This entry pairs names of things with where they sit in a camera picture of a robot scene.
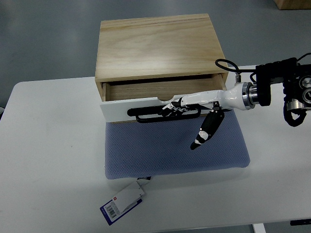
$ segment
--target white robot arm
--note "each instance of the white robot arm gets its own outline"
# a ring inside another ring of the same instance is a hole
[[[293,127],[302,124],[307,111],[311,111],[311,64],[300,65],[298,61],[302,57],[289,58],[283,61],[256,66],[256,69],[239,69],[236,64],[226,59],[218,59],[215,64],[227,71],[236,73],[236,85],[230,90],[204,91],[185,95],[164,106],[158,113],[163,117],[180,116],[191,110],[209,109],[202,123],[198,136],[191,144],[193,150],[211,139],[220,126],[224,111],[234,108],[240,110],[253,109],[256,104],[269,106],[271,102],[270,85],[283,83],[284,86],[284,119]],[[235,69],[227,68],[219,64],[227,62]],[[253,83],[241,83],[243,72],[251,72],[250,79]]]
[[[196,109],[210,109],[197,138],[191,144],[193,150],[211,139],[225,116],[225,109],[253,109],[258,103],[256,98],[256,88],[251,83],[237,83],[227,91],[213,90],[185,95],[164,106],[159,114],[167,117]]]

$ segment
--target wooden box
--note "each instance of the wooden box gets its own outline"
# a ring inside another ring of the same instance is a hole
[[[279,10],[311,9],[311,0],[274,0]]]
[[[109,106],[144,98],[163,102],[225,89],[219,58],[224,54],[208,14],[102,21],[95,82]]]

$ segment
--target blue mesh pad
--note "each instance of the blue mesh pad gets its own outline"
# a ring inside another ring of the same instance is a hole
[[[203,120],[107,123],[106,177],[137,178],[248,166],[249,155],[234,111],[225,113],[209,141],[190,149]]]

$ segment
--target label tag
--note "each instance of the label tag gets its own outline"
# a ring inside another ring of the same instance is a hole
[[[113,223],[115,223],[117,220],[119,220],[123,215],[130,212],[132,209],[134,209],[136,206],[138,206],[142,202],[142,199],[139,199],[137,202],[131,204],[129,208],[127,208],[124,212],[120,213],[118,210],[116,204],[113,200],[110,200],[105,205],[101,207],[101,212],[106,219],[109,226],[111,226]]]
[[[147,177],[140,177],[140,178],[137,178],[137,183],[140,185],[140,186],[143,186],[147,183],[149,183],[151,180],[151,176],[147,176]]]
[[[109,202],[100,209],[109,225],[120,219],[142,202],[144,191],[135,181],[117,193]]]

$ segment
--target black cable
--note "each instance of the black cable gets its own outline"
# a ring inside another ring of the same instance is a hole
[[[225,66],[219,64],[219,62],[226,62],[226,63],[232,65],[235,69],[231,69],[231,68],[225,67]],[[246,73],[246,72],[248,72],[248,73],[255,73],[256,72],[255,69],[239,69],[238,66],[235,63],[233,63],[232,61],[229,61],[227,59],[222,59],[222,58],[221,59],[217,59],[215,61],[215,65],[218,66],[221,69],[224,69],[226,71],[235,72],[235,73]]]
[[[309,56],[309,55],[311,55],[311,52],[308,52],[308,53],[306,53],[305,55],[299,57],[299,58],[297,59],[297,61],[299,62],[301,59],[303,59],[304,57]]]
[[[253,76],[255,75],[256,73],[252,73],[250,76],[249,76],[249,78],[251,79],[251,81],[253,82],[253,83],[256,83],[256,80],[253,78]]]

